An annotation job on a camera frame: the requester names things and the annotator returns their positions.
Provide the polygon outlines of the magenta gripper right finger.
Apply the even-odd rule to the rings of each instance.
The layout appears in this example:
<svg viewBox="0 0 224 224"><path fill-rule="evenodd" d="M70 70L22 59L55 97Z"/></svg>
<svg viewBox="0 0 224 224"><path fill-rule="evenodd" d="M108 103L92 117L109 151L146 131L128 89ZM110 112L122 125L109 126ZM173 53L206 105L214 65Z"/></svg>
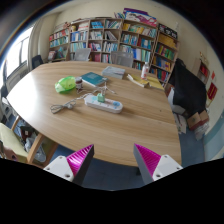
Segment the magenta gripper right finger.
<svg viewBox="0 0 224 224"><path fill-rule="evenodd" d="M134 145L133 154L145 185L182 169L169 155L159 155L139 144Z"/></svg>

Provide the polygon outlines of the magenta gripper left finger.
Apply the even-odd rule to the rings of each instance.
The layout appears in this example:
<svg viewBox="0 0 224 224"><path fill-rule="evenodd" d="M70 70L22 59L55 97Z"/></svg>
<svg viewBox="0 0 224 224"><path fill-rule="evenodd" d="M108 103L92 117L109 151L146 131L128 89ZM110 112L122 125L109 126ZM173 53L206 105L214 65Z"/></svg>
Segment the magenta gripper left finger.
<svg viewBox="0 0 224 224"><path fill-rule="evenodd" d="M81 186L93 156L94 145L91 144L67 157L58 156L44 170Z"/></svg>

